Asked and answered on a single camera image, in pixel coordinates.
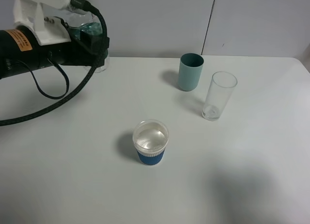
teal cup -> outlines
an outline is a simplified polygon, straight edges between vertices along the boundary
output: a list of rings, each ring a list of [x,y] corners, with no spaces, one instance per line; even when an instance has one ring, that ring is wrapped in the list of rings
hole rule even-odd
[[[203,58],[194,53],[182,55],[179,69],[179,87],[184,91],[194,90],[202,73]]]

orange label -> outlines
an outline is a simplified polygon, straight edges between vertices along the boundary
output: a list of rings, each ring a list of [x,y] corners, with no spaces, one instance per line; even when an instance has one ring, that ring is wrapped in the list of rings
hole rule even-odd
[[[21,51],[30,51],[32,46],[26,36],[19,30],[6,30],[17,43]]]

blue cup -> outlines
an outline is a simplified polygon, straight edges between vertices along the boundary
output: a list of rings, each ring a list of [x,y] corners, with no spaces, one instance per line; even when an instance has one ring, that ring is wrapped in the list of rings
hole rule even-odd
[[[161,161],[161,159],[163,158],[164,152],[165,151],[163,151],[162,153],[160,153],[157,156],[145,156],[145,155],[142,155],[140,152],[137,151],[139,159],[141,160],[142,163],[144,163],[146,165],[158,164]]]
[[[198,86],[204,60],[200,55],[187,53],[182,55],[179,69],[179,87],[184,91],[192,91]]]

black motor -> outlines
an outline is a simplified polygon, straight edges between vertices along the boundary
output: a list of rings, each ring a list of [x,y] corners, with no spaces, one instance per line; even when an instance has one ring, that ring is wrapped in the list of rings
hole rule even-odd
[[[0,30],[0,79],[52,66],[51,61],[61,65],[92,66],[98,54],[101,34],[91,35],[83,29],[64,26],[71,42],[44,46],[38,44],[34,34],[25,26],[16,30]],[[109,38],[105,47],[109,47]],[[106,50],[99,66],[104,65],[107,55]]]

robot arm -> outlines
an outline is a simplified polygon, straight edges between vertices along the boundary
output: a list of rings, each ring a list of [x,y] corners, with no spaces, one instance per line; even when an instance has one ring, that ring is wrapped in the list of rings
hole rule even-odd
[[[76,29],[61,18],[44,17],[42,4],[77,13],[91,12],[98,17],[101,31],[92,28],[95,25],[98,29],[97,23]],[[20,118],[0,120],[0,126],[37,118],[68,102],[83,89],[96,68],[104,65],[108,55],[106,23],[99,10],[86,0],[15,0],[14,17],[15,30],[0,30],[0,79],[49,66],[63,74],[59,64],[92,67],[77,88],[55,104]]]
[[[43,4],[58,10],[68,10],[75,13],[86,12],[74,8],[71,0],[15,0],[15,27],[25,26],[36,37],[39,45],[51,45],[70,42],[70,36],[59,19],[45,17]]]

